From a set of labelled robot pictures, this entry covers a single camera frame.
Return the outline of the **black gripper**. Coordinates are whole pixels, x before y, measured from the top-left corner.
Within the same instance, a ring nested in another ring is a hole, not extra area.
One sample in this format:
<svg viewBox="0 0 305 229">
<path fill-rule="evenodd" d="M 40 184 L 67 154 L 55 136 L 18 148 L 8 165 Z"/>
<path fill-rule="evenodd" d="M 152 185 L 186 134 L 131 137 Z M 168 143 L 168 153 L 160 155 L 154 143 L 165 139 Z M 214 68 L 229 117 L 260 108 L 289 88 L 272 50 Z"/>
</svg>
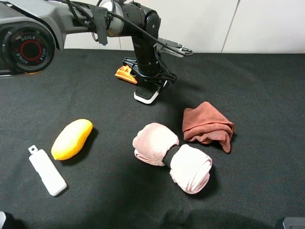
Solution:
<svg viewBox="0 0 305 229">
<path fill-rule="evenodd" d="M 132 43 L 135 58 L 124 58 L 123 64 L 132 69 L 139 82 L 161 84 L 176 81 L 177 76 L 161 60 L 155 41 L 147 37 L 132 36 Z"/>
</svg>

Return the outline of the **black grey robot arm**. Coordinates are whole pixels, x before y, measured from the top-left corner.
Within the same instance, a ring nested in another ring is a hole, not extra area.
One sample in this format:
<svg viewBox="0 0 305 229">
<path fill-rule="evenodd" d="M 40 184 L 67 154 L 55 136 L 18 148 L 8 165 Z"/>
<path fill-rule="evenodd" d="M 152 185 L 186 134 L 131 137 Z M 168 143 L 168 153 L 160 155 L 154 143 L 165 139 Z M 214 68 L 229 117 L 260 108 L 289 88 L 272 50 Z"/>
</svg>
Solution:
<svg viewBox="0 0 305 229">
<path fill-rule="evenodd" d="M 95 33 L 98 43 L 109 37 L 130 36 L 134 58 L 125 58 L 132 83 L 175 82 L 161 60 L 161 19 L 155 10 L 137 2 L 99 1 L 95 5 L 71 0 L 8 0 L 0 4 L 0 73 L 37 73 L 62 50 L 66 36 Z"/>
</svg>

